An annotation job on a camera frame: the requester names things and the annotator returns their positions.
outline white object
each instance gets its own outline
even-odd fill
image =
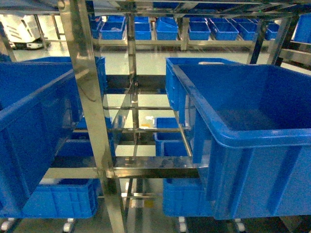
[[[9,230],[13,226],[14,223],[15,223],[15,218],[9,218],[7,221],[2,223],[1,230],[2,231]]]
[[[40,38],[34,16],[0,15],[8,39],[14,43],[29,43]]]
[[[245,232],[245,226],[242,222],[237,222],[239,232]]]

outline plastic storage bin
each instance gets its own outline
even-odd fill
[[[178,128],[175,118],[155,118],[156,128]],[[155,133],[156,156],[185,156],[187,151],[181,133]]]
[[[269,65],[173,68],[214,217],[311,214],[311,77]]]
[[[297,24],[294,41],[311,43],[311,14],[301,15]]]
[[[58,156],[93,156],[89,140],[70,141],[64,144]],[[55,184],[40,184],[22,211],[0,217],[89,218],[97,211],[99,191],[97,179],[63,179]]]
[[[0,63],[0,215],[18,213],[82,117],[68,63]]]
[[[102,25],[100,33],[104,40],[122,40],[125,29],[125,23],[106,22]]]
[[[238,30],[240,32],[240,36],[243,40],[253,40],[256,31],[257,31],[257,24],[255,23],[239,23]]]
[[[190,17],[190,22],[207,22],[206,18],[203,17]]]
[[[135,17],[135,23],[149,23],[149,17]]]
[[[212,33],[216,40],[236,40],[239,31],[231,23],[213,23]]]
[[[28,60],[26,62],[69,62],[71,63],[70,57],[42,57],[37,59]],[[102,96],[104,90],[108,88],[106,70],[105,70],[105,57],[95,57],[96,68],[98,73],[98,81],[101,89]]]
[[[107,22],[124,23],[125,16],[108,16]]]
[[[230,22],[233,24],[238,29],[238,24],[239,23],[253,23],[252,20],[247,19],[247,18],[231,18]]]
[[[206,63],[236,64],[223,58],[166,58],[166,84],[165,89],[169,99],[170,106],[173,110],[178,111],[179,106],[179,81],[173,72],[173,65],[197,65]]]
[[[266,40],[275,39],[279,28],[280,26],[276,23],[269,24],[267,32],[266,32],[266,36],[265,36]]]
[[[176,40],[178,26],[173,18],[160,17],[156,21],[157,40]]]
[[[136,40],[151,40],[150,23],[135,23],[135,39]]]
[[[207,22],[190,22],[189,39],[190,40],[208,40],[210,29]]]
[[[200,179],[163,179],[166,216],[212,216]]]

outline metal shelf frame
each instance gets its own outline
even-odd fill
[[[293,43],[291,37],[298,22],[299,14],[310,12],[309,9],[302,8],[305,3],[311,0],[157,0],[157,2],[178,2],[175,9],[155,9],[152,7],[153,0],[133,0],[133,1],[110,1],[116,6],[115,10],[102,9],[96,11],[103,15],[124,14],[127,20],[127,43],[122,45],[128,47],[129,75],[108,77],[110,87],[125,88],[125,98],[123,104],[118,109],[118,114],[113,121],[114,128],[110,130],[114,134],[115,145],[129,142],[135,146],[134,155],[130,157],[112,157],[108,141],[108,130],[105,118],[109,118],[109,106],[106,95],[102,99],[97,78],[97,71],[94,56],[100,56],[101,42],[92,39],[88,15],[94,13],[94,8],[90,7],[85,0],[59,0],[58,10],[64,26],[66,41],[75,73],[79,95],[86,119],[94,158],[56,158],[51,168],[47,171],[45,178],[99,178],[105,198],[105,205],[108,210],[110,223],[114,233],[126,233],[126,217],[129,208],[129,199],[133,179],[138,180],[137,192],[142,193],[143,178],[185,178],[198,177],[196,165],[192,163],[191,150],[184,137],[184,130],[179,125],[179,131],[183,135],[183,140],[188,151],[188,157],[138,157],[137,146],[146,145],[150,142],[152,132],[172,132],[176,129],[141,129],[139,128],[138,114],[141,107],[138,106],[138,94],[152,93],[156,88],[164,88],[164,76],[155,83],[150,83],[151,76],[137,75],[136,47],[144,45],[145,41],[135,40],[134,16],[174,16],[182,18],[184,16],[205,16],[205,17],[246,17],[260,18],[257,38],[252,42],[247,42],[251,47],[248,63],[256,64],[261,47],[264,44],[264,35],[267,30],[267,23],[272,19],[282,19],[273,49],[269,57],[269,64],[280,66],[283,61],[303,63],[306,66],[311,62],[311,46],[308,44]],[[216,9],[215,12],[208,12],[200,9],[193,9],[200,3],[232,3],[237,6],[230,9]],[[0,7],[0,13],[12,14],[15,10]],[[58,12],[33,9],[24,11],[25,14],[51,14]],[[185,19],[183,24],[182,38],[188,38],[187,26],[189,19]],[[187,46],[207,46],[208,43],[218,46],[219,41],[187,42],[181,43],[182,50]],[[9,46],[3,30],[0,29],[0,55],[5,55],[15,61],[14,54]],[[124,129],[129,110],[133,114],[133,128]],[[123,204],[121,196],[120,179],[129,178],[129,189],[127,201]]]

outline horizontal metal bar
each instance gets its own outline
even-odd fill
[[[198,178],[191,157],[116,157],[117,178]]]
[[[291,41],[288,49],[302,52],[311,52],[311,44]]]
[[[188,46],[204,47],[251,47],[252,41],[247,40],[189,40]],[[265,40],[262,46],[269,46],[271,41]]]
[[[130,106],[130,107],[128,107],[128,108],[126,108],[126,107],[124,107],[124,108],[122,108],[122,107],[108,107],[108,108],[105,108],[104,107],[104,109],[105,110],[119,110],[119,109],[124,109],[124,110],[127,110],[127,109],[129,109],[129,110],[131,110],[131,109],[138,109],[138,110],[171,110],[172,111],[172,108],[171,107],[133,107],[133,106]]]
[[[56,157],[44,178],[50,179],[96,179],[98,178],[94,157]]]
[[[122,131],[122,133],[177,133],[180,132],[178,128],[123,128],[116,129],[118,132]],[[87,129],[76,129],[75,133],[87,133]]]
[[[296,50],[282,49],[279,55],[280,58],[285,60],[311,65],[311,53]]]

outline crate rim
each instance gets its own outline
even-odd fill
[[[227,66],[241,66],[239,64],[229,64]],[[273,65],[250,65],[250,66],[266,66],[276,69],[283,69]],[[302,146],[311,145],[311,128],[306,129],[282,129],[282,130],[254,130],[254,131],[233,131],[221,120],[215,110],[210,106],[207,100],[195,87],[193,82],[187,77],[178,65],[173,65],[173,70],[179,79],[181,85],[189,94],[203,121],[209,128],[216,141],[224,147],[228,148],[262,148],[262,147],[283,147],[283,146]],[[211,125],[212,121],[216,121],[216,127]]]

